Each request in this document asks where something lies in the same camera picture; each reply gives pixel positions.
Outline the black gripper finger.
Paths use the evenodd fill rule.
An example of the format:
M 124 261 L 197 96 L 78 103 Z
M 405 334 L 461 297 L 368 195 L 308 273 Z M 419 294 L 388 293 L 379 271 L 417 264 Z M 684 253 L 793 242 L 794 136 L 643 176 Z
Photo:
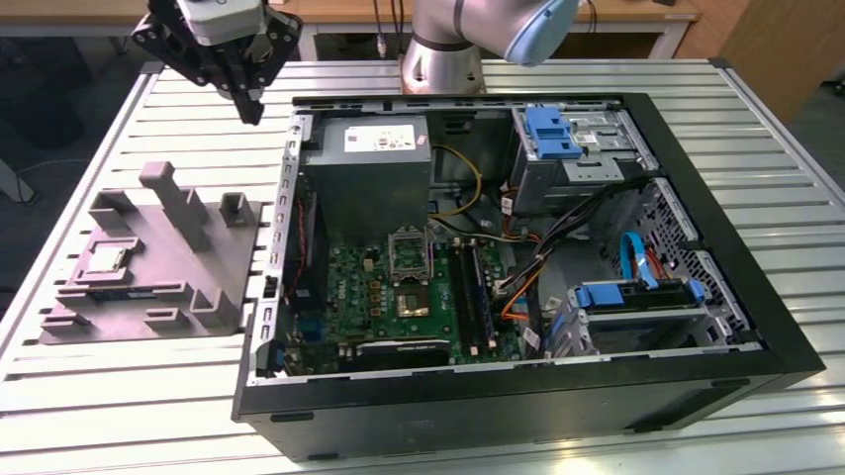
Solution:
M 213 86 L 233 103 L 241 122 L 255 124 L 248 61 L 237 41 L 209 47 L 201 45 L 181 12 L 150 12 L 132 33 L 132 40 L 192 84 Z
M 263 30 L 255 36 L 244 56 L 244 80 L 237 86 L 245 99 L 237 105 L 241 122 L 257 125 L 264 105 L 263 90 L 275 81 L 289 56 L 296 50 L 301 34 L 301 19 L 273 8 L 264 9 Z

